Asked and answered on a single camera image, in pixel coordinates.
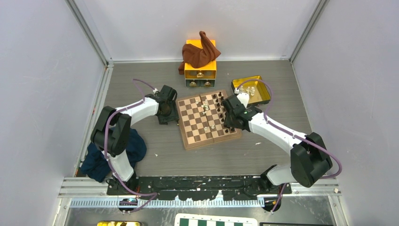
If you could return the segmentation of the wooden chess board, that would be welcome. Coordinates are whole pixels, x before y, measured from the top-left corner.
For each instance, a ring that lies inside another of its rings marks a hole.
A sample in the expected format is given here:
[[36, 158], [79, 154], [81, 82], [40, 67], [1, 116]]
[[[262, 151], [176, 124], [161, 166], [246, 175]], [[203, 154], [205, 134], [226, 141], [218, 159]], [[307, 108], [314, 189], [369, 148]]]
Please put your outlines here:
[[228, 97], [226, 90], [214, 90], [176, 100], [179, 128], [185, 150], [238, 139], [240, 129], [234, 132], [224, 126], [226, 110], [221, 102]]

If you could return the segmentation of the yellow metal tray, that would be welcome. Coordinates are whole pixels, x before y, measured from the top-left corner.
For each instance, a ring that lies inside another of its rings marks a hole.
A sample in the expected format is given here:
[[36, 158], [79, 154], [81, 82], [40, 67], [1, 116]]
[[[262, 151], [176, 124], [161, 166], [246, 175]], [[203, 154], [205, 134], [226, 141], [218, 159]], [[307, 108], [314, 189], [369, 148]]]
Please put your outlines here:
[[233, 79], [231, 88], [233, 92], [238, 89], [239, 93], [247, 93], [249, 95], [248, 105], [266, 105], [269, 103], [271, 96], [265, 84], [260, 80], [262, 80], [260, 75]]

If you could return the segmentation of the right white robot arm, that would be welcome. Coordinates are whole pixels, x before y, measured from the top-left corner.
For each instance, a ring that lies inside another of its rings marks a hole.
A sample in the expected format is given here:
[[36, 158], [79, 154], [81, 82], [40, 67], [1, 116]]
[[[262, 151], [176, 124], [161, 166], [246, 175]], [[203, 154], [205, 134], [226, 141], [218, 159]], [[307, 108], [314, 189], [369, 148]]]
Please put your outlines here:
[[258, 134], [285, 151], [290, 162], [269, 167], [262, 175], [261, 187], [266, 193], [275, 192], [280, 185], [297, 182], [311, 187], [332, 167], [333, 162], [321, 136], [304, 134], [270, 118], [262, 110], [244, 103], [248, 94], [232, 95], [221, 101], [226, 110], [224, 125]]

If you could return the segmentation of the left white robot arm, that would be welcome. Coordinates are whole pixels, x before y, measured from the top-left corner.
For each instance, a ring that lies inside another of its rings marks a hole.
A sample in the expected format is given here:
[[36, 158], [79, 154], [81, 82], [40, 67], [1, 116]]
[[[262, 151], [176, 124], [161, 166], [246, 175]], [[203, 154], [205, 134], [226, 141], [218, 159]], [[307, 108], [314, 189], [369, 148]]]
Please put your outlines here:
[[160, 125], [177, 122], [176, 99], [177, 91], [164, 85], [135, 103], [118, 108], [105, 106], [100, 112], [90, 140], [111, 164], [113, 175], [120, 179], [119, 189], [125, 194], [132, 194], [137, 188], [126, 151], [131, 126], [150, 116], [157, 116]]

